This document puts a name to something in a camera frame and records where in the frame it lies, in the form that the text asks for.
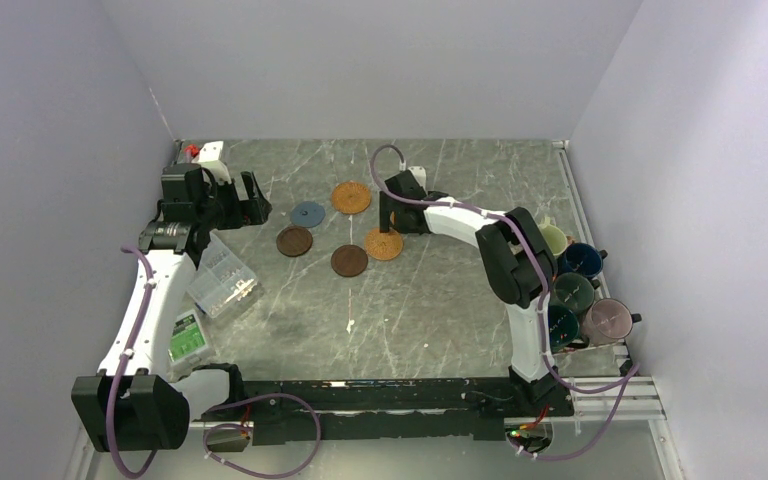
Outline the dark wooden coaster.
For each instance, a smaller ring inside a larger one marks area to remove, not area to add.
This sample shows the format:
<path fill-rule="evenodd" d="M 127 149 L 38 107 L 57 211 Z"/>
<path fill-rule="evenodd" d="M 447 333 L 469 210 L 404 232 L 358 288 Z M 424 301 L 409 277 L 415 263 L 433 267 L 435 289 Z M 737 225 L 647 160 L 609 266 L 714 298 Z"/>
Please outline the dark wooden coaster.
<path fill-rule="evenodd" d="M 337 275 L 351 278 L 366 270 L 368 255 L 357 245 L 342 245 L 333 252 L 330 264 Z"/>
<path fill-rule="evenodd" d="M 312 233 L 304 227 L 288 226 L 276 237 L 276 248 L 284 256 L 298 257 L 307 253 L 313 245 Z"/>

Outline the blue round coaster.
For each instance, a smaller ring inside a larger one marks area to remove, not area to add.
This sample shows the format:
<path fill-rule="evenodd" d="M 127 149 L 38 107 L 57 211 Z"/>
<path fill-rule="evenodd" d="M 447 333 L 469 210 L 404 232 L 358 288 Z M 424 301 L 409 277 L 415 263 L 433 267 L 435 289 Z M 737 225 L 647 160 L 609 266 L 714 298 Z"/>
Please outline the blue round coaster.
<path fill-rule="evenodd" d="M 307 229 L 320 225 L 324 218 L 324 207 L 313 201 L 300 202 L 290 213 L 290 220 L 293 225 Z"/>

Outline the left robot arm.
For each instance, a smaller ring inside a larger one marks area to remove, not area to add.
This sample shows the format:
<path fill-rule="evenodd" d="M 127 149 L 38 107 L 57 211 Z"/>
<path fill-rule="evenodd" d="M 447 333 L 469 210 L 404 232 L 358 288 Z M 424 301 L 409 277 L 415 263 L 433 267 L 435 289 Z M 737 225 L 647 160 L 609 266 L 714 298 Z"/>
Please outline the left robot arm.
<path fill-rule="evenodd" d="M 135 246 L 138 270 L 120 329 L 96 373 L 79 376 L 71 401 L 93 447 L 100 452 L 179 448 L 189 424 L 212 410 L 239 417 L 247 392 L 238 368 L 199 367 L 180 381 L 168 379 L 168 349 L 187 290 L 214 230 L 262 225 L 272 206 L 255 175 L 237 180 L 216 168 L 178 163 L 163 169 L 157 212 Z"/>

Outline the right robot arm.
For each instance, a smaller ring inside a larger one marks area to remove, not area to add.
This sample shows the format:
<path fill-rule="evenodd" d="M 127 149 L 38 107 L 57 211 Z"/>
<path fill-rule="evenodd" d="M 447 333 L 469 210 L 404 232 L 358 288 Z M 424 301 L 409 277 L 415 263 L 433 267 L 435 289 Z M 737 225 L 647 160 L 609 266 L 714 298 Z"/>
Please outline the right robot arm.
<path fill-rule="evenodd" d="M 572 416 L 570 391 L 559 381 L 549 348 L 550 282 L 557 262 L 532 215 L 522 207 L 484 210 L 427 191 L 410 170 L 376 183 L 382 232 L 443 235 L 477 248 L 491 290 L 505 305 L 512 340 L 509 378 L 464 398 L 509 416 Z"/>

